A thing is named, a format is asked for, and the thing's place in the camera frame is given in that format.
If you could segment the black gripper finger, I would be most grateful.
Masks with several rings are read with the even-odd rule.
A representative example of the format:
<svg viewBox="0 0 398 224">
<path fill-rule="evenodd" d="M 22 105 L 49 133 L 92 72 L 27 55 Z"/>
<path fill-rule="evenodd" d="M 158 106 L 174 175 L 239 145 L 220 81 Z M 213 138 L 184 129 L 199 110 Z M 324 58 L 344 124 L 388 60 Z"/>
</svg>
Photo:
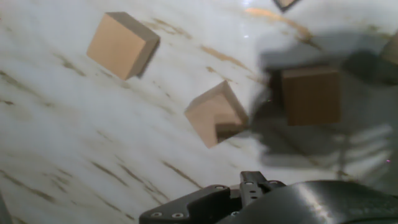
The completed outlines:
<svg viewBox="0 0 398 224">
<path fill-rule="evenodd" d="M 139 224 L 226 223 L 250 203 L 285 184 L 259 171 L 240 173 L 240 184 L 210 185 L 142 213 Z"/>
</svg>

